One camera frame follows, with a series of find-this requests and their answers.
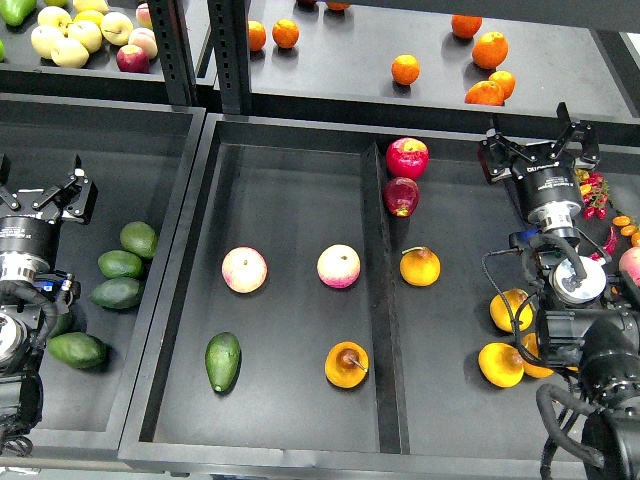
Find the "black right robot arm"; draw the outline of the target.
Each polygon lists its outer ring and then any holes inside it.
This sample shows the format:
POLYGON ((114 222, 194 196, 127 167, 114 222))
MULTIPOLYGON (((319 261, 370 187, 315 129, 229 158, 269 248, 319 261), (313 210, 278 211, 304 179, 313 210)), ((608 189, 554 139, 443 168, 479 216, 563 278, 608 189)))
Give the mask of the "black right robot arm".
POLYGON ((492 126, 478 157, 489 183, 512 181, 525 231, 509 238, 532 287, 537 310, 535 350, 519 348, 528 363, 564 377, 545 384, 536 404, 547 432, 540 474, 551 475, 555 453, 580 460, 590 479, 639 475, 639 289, 625 271, 608 272, 612 257, 598 247, 580 253, 587 236, 575 225, 584 208, 579 170, 600 160, 592 125, 559 105, 561 128, 550 141, 518 144, 492 126))

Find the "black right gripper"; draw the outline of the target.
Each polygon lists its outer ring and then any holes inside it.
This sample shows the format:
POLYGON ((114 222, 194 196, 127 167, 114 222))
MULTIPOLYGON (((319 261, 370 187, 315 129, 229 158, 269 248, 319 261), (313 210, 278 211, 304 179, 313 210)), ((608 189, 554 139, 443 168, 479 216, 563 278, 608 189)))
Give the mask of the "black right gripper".
POLYGON ((492 114, 479 144, 487 182, 512 180, 520 214, 529 223, 571 223, 584 207, 576 171, 592 170, 600 160, 595 128, 573 122, 565 102, 558 103, 556 116, 558 139, 520 145, 502 135, 500 117, 492 114))

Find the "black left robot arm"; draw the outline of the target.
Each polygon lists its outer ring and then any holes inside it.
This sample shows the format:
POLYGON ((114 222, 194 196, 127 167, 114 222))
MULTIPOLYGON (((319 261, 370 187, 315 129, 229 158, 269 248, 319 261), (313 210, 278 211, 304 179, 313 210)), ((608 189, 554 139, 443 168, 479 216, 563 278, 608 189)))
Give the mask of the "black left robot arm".
POLYGON ((48 188, 1 190, 1 451, 31 454, 41 421, 40 365, 58 320, 80 296, 71 273, 57 269, 64 222, 90 222, 98 190, 76 158, 48 188))

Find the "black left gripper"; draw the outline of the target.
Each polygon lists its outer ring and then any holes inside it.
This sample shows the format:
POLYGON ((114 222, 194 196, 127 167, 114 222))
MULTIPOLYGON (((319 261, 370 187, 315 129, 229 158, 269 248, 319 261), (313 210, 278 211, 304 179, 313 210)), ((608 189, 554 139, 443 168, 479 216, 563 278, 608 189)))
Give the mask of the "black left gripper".
POLYGON ((86 186, 86 172, 76 154, 72 168, 54 189, 21 189, 11 195, 6 189, 11 162, 2 153, 0 161, 1 253, 19 253, 55 258, 64 222, 86 225, 91 221, 98 189, 86 186))

